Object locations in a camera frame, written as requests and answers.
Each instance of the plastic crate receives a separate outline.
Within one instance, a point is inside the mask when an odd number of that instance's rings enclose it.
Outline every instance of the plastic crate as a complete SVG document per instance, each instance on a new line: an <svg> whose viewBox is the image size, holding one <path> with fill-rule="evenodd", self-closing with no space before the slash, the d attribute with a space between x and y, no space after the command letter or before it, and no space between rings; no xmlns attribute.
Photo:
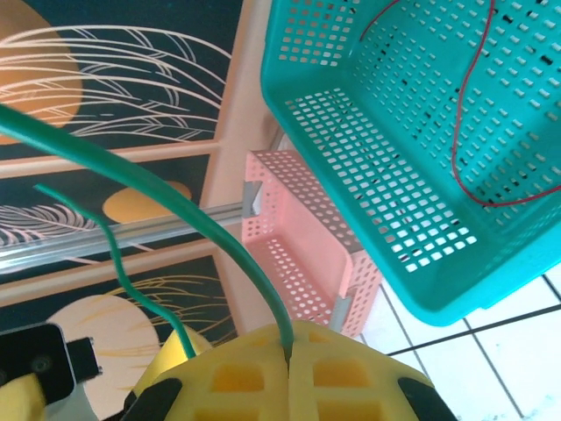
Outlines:
<svg viewBox="0 0 561 421"><path fill-rule="evenodd" d="M403 303L450 324L561 259L561 195L492 208L451 175L458 91L489 2L275 0L264 97ZM464 184L485 201L561 182L561 5L497 1L465 93Z"/></svg>
<svg viewBox="0 0 561 421"><path fill-rule="evenodd" d="M243 219L242 242L294 320L355 337L381 273L295 151L247 156L245 179L260 185L260 212Z"/></svg>

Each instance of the white tile floor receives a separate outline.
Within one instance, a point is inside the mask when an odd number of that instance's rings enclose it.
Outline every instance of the white tile floor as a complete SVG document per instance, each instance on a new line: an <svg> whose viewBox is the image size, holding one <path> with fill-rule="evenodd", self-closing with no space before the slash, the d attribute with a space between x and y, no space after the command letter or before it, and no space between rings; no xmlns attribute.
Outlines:
<svg viewBox="0 0 561 421"><path fill-rule="evenodd" d="M561 264L444 328L384 282L359 340L424 372L458 420L561 420Z"/></svg>

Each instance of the pink plastic basket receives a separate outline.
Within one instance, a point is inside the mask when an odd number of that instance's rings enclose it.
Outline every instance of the pink plastic basket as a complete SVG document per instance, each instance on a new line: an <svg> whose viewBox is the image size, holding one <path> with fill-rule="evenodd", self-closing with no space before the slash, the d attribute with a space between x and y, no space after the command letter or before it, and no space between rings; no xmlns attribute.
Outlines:
<svg viewBox="0 0 561 421"><path fill-rule="evenodd" d="M242 241L291 318L357 336L382 276L320 183L294 151L249 153L245 180L261 202Z"/></svg>

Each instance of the green wire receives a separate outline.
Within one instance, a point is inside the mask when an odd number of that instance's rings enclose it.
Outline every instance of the green wire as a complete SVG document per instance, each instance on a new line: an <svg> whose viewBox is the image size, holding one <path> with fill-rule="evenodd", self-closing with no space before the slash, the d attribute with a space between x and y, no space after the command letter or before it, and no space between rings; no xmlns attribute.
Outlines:
<svg viewBox="0 0 561 421"><path fill-rule="evenodd" d="M58 200L59 202L64 203L66 206L74 209L78 213L81 213L84 217L91 219L92 221L94 221L96 224L99 225L99 227L102 229L103 233L105 234L107 241L109 242L111 259L113 259L113 264L115 265L115 270L117 271L117 279L119 280L119 283L121 284L123 289L126 291L126 293L129 296L131 296L131 298L144 305L149 311L156 313L158 316L167 320L167 322L169 322L169 324L177 332L177 335L179 336L179 341L183 346L183 351L185 351L185 355L187 355L187 358L189 359L195 358L196 357L195 349L193 349L193 345L191 344L191 340L189 339L189 336L185 331L185 327L183 326L183 323L180 321L180 319L177 316L175 316L175 313L173 313L171 310L167 309L162 305L156 304L154 301L152 301L150 298L142 294L132 285L131 280L129 279L126 272L124 271L123 256L121 255L121 250L119 249L117 240L115 239L115 235L113 235L113 232L107 226L107 224L105 224L102 221L102 219L99 216L97 216L95 213L82 208L78 203L74 202L72 199L64 196L62 193L56 190L44 186L43 184L37 184L35 186L35 189Z"/></svg>
<svg viewBox="0 0 561 421"><path fill-rule="evenodd" d="M193 202L150 171L86 140L47 125L0 104L0 132L46 153L58 155L151 197L215 242L244 270L265 298L276 319L287 362L292 355L294 331L287 309L252 256L223 227Z"/></svg>

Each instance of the red wire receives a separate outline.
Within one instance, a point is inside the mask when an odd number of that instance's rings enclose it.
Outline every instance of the red wire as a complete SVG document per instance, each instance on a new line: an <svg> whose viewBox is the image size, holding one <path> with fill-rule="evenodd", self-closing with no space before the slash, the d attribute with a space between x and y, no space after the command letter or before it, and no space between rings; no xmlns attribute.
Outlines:
<svg viewBox="0 0 561 421"><path fill-rule="evenodd" d="M374 22L376 22L380 18L380 16L382 16L384 13L386 13L386 11L388 11L394 4L397 4L399 2L400 2L400 0L394 0L392 3L390 3L388 6L386 6L380 13L378 13L374 17L374 19L368 24L368 26L362 32L362 34L360 35L359 42L362 41L362 39L365 37L366 33L368 32L370 27L374 24ZM489 206L489 207L492 207L492 208L500 208L500 207L504 207L504 206L513 206L513 205L516 205L516 204L527 203L527 202L531 202L532 200L539 199L540 197L548 196L551 193L554 193L556 191L561 190L561 185L559 185L557 187L554 187L552 189L549 189L549 190L545 190L542 193L539 193L537 195L534 195L534 196L531 196L531 197L526 197L524 199L513 200L513 201L510 201L510 202L490 203L490 202L485 202L485 201L479 199L478 197L476 197L464 185L464 183L462 182L462 180L459 176L458 165L456 163L456 156L458 154L458 138L459 138L460 125L462 123L462 104L464 103L465 89L467 88L467 83L469 82L470 77L472 75L472 72L475 69L475 66L477 65L479 57L481 56L481 51L483 50L483 46L485 45L487 35L489 34L489 29L491 28L491 21L493 20L494 5L495 5L495 0L489 0L489 12L487 13L487 21L485 23L485 29L483 30L483 34L481 35L481 41L479 43L479 46L477 48L477 51L476 51L475 55L473 56L472 63L470 64L470 67L468 68L467 72L465 73L464 80L462 81L462 85L461 85L460 90L459 90L458 110L456 112L456 125L454 127L454 137L453 137L453 141L452 141L452 150L451 150L451 166L452 166L452 174L454 176L454 179L458 183L459 187L464 191L464 193L470 199L472 199L475 203L481 204L483 206Z"/></svg>

